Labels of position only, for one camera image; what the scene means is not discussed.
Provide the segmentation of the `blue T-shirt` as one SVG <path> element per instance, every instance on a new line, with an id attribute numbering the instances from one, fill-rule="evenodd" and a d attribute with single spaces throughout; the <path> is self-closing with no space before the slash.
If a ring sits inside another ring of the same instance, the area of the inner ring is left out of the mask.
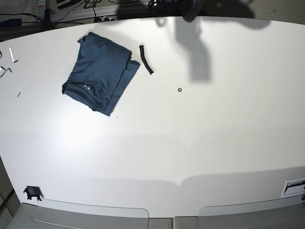
<path id="1" fill-rule="evenodd" d="M 77 61 L 62 93 L 110 116 L 140 63 L 127 48 L 93 32 L 78 42 Z"/>

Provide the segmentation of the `black plastic clip part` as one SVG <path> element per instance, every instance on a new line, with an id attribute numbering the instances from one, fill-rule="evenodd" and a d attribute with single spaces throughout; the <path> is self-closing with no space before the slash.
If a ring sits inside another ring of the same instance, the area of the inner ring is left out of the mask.
<path id="1" fill-rule="evenodd" d="M 27 194 L 27 199 L 32 200 L 32 198 L 37 198 L 38 201 L 42 201 L 44 195 L 39 187 L 27 186 L 24 191 Z"/>

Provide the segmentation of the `silver hex key pair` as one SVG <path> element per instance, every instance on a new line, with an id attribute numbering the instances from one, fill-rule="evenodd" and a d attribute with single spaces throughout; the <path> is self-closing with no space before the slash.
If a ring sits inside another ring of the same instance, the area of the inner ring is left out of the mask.
<path id="1" fill-rule="evenodd" d="M 3 66 L 0 67 L 0 78 L 6 73 L 6 72 L 10 72 L 12 73 L 11 68 L 4 68 Z"/>

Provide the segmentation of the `long silver hex key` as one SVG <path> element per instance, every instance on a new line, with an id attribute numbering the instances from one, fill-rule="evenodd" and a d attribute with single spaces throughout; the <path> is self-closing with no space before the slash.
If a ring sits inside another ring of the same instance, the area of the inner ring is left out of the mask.
<path id="1" fill-rule="evenodd" d="M 13 62 L 13 63 L 18 62 L 19 60 L 17 60 L 17 59 L 14 58 L 14 55 L 13 55 L 13 52 L 12 52 L 12 48 L 11 48 L 11 47 L 9 47 L 9 52 L 10 52 L 10 56 L 11 56 L 12 62 Z"/>

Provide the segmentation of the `blue box in background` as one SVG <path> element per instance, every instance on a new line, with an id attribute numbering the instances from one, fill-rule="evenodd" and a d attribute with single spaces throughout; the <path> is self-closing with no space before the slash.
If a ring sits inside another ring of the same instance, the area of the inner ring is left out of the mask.
<path id="1" fill-rule="evenodd" d="M 22 19 L 9 19 L 0 22 L 1 28 L 15 28 L 22 26 Z"/>

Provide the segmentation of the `right grey chair back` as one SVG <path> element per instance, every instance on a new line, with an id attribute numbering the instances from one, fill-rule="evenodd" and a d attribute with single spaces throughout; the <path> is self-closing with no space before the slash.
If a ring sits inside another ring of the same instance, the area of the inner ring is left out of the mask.
<path id="1" fill-rule="evenodd" d="M 305 203 L 299 196 L 236 205 L 208 206 L 197 216 L 175 217 L 174 229 L 303 229 Z"/>

